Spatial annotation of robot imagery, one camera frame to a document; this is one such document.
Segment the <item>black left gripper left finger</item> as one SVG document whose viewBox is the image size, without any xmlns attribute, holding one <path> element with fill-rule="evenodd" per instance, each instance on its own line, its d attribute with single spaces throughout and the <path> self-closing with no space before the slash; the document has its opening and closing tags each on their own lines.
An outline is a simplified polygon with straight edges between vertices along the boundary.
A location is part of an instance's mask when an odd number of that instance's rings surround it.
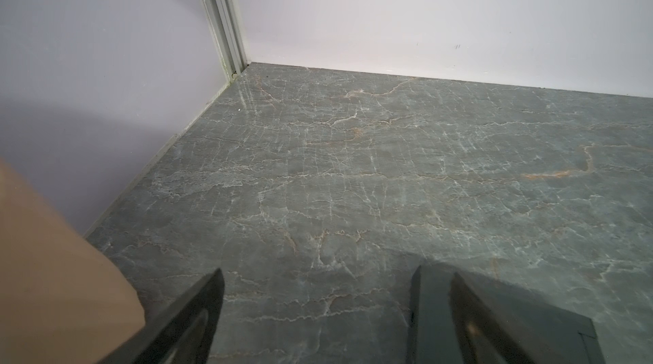
<svg viewBox="0 0 653 364">
<path fill-rule="evenodd" d="M 206 275 L 102 363 L 205 363 L 224 302 L 222 270 Z"/>
</svg>

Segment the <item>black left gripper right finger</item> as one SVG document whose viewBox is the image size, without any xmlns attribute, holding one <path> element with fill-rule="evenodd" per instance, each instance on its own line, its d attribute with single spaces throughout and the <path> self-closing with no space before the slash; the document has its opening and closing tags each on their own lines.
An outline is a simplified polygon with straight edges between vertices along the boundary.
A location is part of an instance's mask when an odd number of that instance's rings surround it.
<svg viewBox="0 0 653 364">
<path fill-rule="evenodd" d="M 490 304 L 460 273 L 453 275 L 449 305 L 464 363 L 536 363 L 524 342 L 501 323 Z"/>
</svg>

